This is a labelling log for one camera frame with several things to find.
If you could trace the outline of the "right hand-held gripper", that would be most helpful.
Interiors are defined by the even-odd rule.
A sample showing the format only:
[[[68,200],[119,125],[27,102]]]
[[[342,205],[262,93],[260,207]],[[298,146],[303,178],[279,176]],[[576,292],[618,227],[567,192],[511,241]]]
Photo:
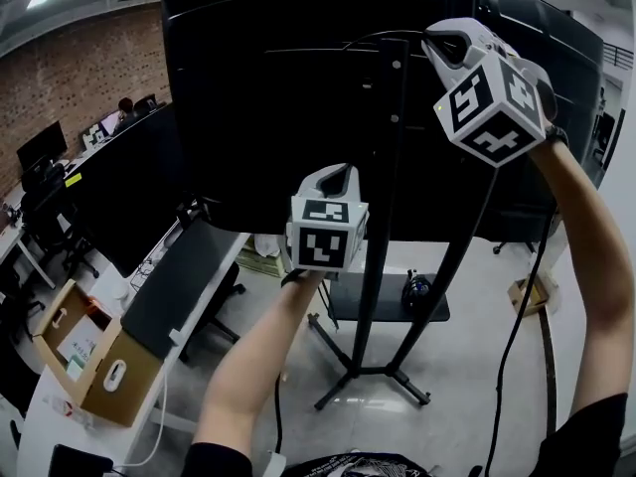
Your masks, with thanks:
[[[446,89],[433,109],[449,142],[499,168],[546,140],[557,101],[544,68],[474,18],[438,21],[421,44]]]

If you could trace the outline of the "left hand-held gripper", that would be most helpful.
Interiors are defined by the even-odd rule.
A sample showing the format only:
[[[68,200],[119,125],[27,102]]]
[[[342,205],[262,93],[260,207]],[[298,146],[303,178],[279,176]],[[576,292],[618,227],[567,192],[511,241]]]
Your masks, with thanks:
[[[325,167],[290,198],[285,265],[291,269],[346,272],[362,245],[369,204],[361,199],[358,169]]]

